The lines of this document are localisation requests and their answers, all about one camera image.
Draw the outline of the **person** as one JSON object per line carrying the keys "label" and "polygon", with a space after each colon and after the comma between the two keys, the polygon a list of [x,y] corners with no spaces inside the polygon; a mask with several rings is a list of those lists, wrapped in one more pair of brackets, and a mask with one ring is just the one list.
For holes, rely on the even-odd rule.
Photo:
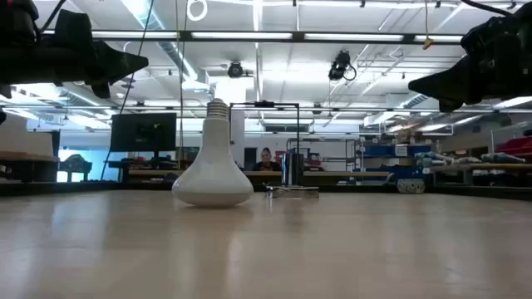
{"label": "person", "polygon": [[268,147],[262,149],[260,161],[253,166],[253,171],[280,171],[279,163],[272,161],[271,151]]}

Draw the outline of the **dark monitor desk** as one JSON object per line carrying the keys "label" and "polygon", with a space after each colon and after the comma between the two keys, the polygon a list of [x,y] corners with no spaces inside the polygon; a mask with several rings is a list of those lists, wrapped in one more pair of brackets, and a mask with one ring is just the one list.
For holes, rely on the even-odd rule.
{"label": "dark monitor desk", "polygon": [[170,171],[178,171],[178,165],[172,160],[142,160],[142,159],[122,159],[122,160],[107,160],[106,164],[111,169],[118,169],[118,181],[125,183],[130,178],[132,170],[141,170],[156,173],[168,173]]}

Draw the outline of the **yellow hanging tag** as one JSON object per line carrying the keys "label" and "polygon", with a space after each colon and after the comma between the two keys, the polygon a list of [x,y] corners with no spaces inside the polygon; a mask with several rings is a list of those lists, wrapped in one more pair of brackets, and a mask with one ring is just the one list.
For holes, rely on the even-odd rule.
{"label": "yellow hanging tag", "polygon": [[424,2],[424,11],[425,11],[425,40],[423,42],[422,49],[427,50],[432,44],[433,40],[430,38],[429,33],[429,7],[428,0],[423,0]]}

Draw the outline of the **wooden side bench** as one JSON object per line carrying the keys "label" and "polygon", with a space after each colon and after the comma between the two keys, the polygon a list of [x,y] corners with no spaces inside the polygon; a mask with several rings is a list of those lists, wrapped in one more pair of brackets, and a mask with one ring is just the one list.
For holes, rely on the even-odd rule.
{"label": "wooden side bench", "polygon": [[54,183],[59,162],[55,156],[0,151],[0,181]]}

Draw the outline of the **black aluminium table frame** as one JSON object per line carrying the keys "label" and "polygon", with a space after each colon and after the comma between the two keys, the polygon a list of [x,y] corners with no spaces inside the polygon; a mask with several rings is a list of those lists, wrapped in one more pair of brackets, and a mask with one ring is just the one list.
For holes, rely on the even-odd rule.
{"label": "black aluminium table frame", "polygon": [[[0,197],[39,194],[64,194],[110,190],[171,191],[171,183],[117,183],[117,182],[75,182],[75,183],[2,183]],[[398,193],[398,188],[385,186],[318,186],[321,193]],[[447,194],[493,199],[513,199],[532,202],[532,188],[488,187],[465,185],[437,185],[425,188],[426,194]]]}

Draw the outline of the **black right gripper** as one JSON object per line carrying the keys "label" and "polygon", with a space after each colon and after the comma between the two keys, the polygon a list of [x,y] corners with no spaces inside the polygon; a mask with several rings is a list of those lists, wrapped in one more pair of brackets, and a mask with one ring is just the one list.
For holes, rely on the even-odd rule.
{"label": "black right gripper", "polygon": [[482,99],[532,96],[532,3],[470,29],[465,51],[454,66],[408,83],[411,91],[437,96],[440,112],[452,112]]}

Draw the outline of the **black monitor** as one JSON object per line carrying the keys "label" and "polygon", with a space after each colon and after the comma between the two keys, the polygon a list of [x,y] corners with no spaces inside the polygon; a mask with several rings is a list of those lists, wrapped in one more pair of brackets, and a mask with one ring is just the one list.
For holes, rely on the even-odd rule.
{"label": "black monitor", "polygon": [[176,114],[133,114],[111,117],[110,152],[175,150]]}

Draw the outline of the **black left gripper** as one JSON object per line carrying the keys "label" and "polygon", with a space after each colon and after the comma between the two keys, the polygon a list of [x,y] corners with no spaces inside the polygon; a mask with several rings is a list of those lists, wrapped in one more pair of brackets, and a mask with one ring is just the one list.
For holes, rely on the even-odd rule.
{"label": "black left gripper", "polygon": [[57,17],[57,41],[32,46],[0,46],[0,85],[83,81],[102,99],[110,86],[146,66],[140,55],[117,51],[95,40],[85,13],[62,9]]}

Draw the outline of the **long wooden workbench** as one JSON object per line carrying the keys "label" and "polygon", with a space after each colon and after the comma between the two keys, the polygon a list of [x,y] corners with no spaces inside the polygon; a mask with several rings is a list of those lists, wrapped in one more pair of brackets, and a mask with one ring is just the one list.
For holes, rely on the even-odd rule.
{"label": "long wooden workbench", "polygon": [[434,185],[438,185],[436,179],[436,173],[450,173],[450,172],[462,172],[463,184],[473,184],[473,171],[474,170],[498,170],[505,171],[510,174],[532,174],[532,164],[497,164],[497,163],[475,163],[475,164],[449,164],[431,166],[430,170],[433,174]]}

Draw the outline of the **red storage bin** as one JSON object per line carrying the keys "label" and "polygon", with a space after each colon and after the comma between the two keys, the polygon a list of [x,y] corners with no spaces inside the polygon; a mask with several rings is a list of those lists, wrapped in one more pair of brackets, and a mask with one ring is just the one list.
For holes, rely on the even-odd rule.
{"label": "red storage bin", "polygon": [[520,158],[532,159],[532,137],[514,138],[497,145],[495,152],[510,154]]}

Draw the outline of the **blue shelf unit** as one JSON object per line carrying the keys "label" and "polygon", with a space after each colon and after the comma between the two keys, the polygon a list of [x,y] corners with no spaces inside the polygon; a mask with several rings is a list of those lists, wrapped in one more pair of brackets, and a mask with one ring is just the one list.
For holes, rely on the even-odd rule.
{"label": "blue shelf unit", "polygon": [[423,179],[416,154],[429,152],[429,145],[366,144],[358,151],[356,170],[386,172],[395,179]]}

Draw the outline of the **white flood lightbulb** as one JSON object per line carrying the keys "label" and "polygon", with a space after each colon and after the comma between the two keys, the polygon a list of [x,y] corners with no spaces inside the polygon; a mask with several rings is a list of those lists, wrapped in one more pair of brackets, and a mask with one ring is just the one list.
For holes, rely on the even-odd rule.
{"label": "white flood lightbulb", "polygon": [[229,125],[229,107],[220,99],[208,103],[199,153],[172,186],[176,200],[195,207],[228,208],[254,193],[231,154]]}

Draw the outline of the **black overhead bar with lights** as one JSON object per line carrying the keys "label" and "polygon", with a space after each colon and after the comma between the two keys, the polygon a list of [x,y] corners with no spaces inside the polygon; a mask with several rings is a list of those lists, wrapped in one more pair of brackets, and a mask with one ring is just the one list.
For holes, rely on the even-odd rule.
{"label": "black overhead bar with lights", "polygon": [[454,46],[461,35],[420,33],[365,32],[251,32],[251,31],[110,31],[94,30],[92,37],[113,42],[277,42],[277,43],[337,43],[421,45],[426,39],[435,45]]}

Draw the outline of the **thin black gantry stand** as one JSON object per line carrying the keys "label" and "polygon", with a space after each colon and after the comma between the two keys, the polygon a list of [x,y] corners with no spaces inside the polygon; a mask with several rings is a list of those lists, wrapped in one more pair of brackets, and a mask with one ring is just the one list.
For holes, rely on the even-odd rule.
{"label": "thin black gantry stand", "polygon": [[[279,110],[284,110],[285,106],[293,106],[297,111],[297,130],[296,130],[296,155],[300,154],[300,105],[298,103],[275,103],[273,101],[255,101],[255,102],[243,102],[243,103],[230,103],[229,104],[229,121],[232,120],[232,108],[235,105],[251,105],[255,109],[258,108],[278,108]],[[301,185],[303,178],[303,163],[296,159],[293,163],[290,164],[289,170],[282,171],[282,185],[285,186],[295,186]]]}

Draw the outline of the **large wooden desk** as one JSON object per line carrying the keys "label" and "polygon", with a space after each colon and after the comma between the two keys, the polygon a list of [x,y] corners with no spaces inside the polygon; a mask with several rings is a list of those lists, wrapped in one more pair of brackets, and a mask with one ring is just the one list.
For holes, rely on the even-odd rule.
{"label": "large wooden desk", "polygon": [[[168,173],[181,175],[184,170],[173,169],[131,169],[129,176],[165,176]],[[278,171],[244,171],[244,174],[251,177],[282,177],[282,173]],[[388,172],[342,172],[342,171],[308,171],[303,173],[304,178],[310,177],[334,177],[334,178],[387,178]]]}

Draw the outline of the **chrome socket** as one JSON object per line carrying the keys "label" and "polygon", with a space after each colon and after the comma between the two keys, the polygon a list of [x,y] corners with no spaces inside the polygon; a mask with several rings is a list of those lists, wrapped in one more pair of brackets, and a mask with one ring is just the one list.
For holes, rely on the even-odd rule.
{"label": "chrome socket", "polygon": [[281,170],[281,184],[266,187],[269,199],[317,199],[319,197],[319,187],[303,185],[302,154],[293,151],[285,153],[281,160]]}

